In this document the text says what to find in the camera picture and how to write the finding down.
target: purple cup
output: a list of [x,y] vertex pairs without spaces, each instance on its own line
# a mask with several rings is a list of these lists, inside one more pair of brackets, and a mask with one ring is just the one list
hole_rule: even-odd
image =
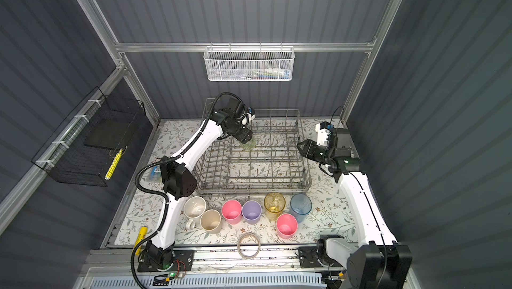
[[254,200],[249,200],[242,206],[242,216],[248,224],[257,223],[261,217],[261,205]]

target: light blue cable tray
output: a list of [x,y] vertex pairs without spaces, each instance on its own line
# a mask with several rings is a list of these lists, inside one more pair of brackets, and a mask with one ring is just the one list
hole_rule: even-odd
[[[237,274],[187,274],[184,278],[172,280],[167,286],[151,286],[152,276],[139,276],[148,288],[265,288],[276,287],[285,289],[325,288],[322,276],[312,272],[272,272],[272,273],[237,273]],[[91,289],[125,288],[138,289],[130,276],[95,277]]]

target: gray wall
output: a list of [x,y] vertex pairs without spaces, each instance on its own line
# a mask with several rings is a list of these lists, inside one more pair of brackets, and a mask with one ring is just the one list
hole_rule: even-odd
[[364,53],[297,53],[293,79],[209,81],[201,53],[127,54],[162,118],[200,118],[207,98],[229,91],[253,108],[299,109],[330,115],[352,87]]
[[[112,95],[134,98],[125,81]],[[144,119],[107,187],[42,182],[0,236],[0,288],[73,286],[89,250],[101,245],[152,128]]]
[[[120,42],[367,42],[388,0],[97,0]],[[211,82],[202,54],[127,55],[162,118],[201,117],[206,98],[330,115],[362,53],[297,53],[290,82]]]
[[114,67],[75,0],[0,0],[0,199]]
[[510,287],[512,0],[405,0],[349,118],[422,288]]

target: yellow highlighter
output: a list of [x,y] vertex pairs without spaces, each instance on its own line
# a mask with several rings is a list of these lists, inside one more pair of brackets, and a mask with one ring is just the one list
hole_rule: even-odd
[[[139,235],[137,236],[137,240],[135,241],[135,247],[141,240],[144,239],[144,236],[146,235],[147,227],[141,227],[139,230]],[[142,246],[140,246],[137,251],[135,252],[136,255],[140,254],[140,250],[142,249]]]
[[116,170],[117,163],[119,162],[119,159],[121,159],[121,156],[123,155],[123,148],[119,150],[117,155],[114,157],[114,160],[112,160],[112,164],[110,165],[109,169],[106,172],[105,180],[109,180],[112,178],[112,174],[114,173],[114,170]]

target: blue glass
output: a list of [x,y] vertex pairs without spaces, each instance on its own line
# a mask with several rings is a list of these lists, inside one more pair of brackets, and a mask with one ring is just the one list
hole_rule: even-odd
[[290,201],[290,214],[301,223],[306,219],[306,215],[311,211],[313,204],[308,196],[303,193],[298,193],[291,198]]

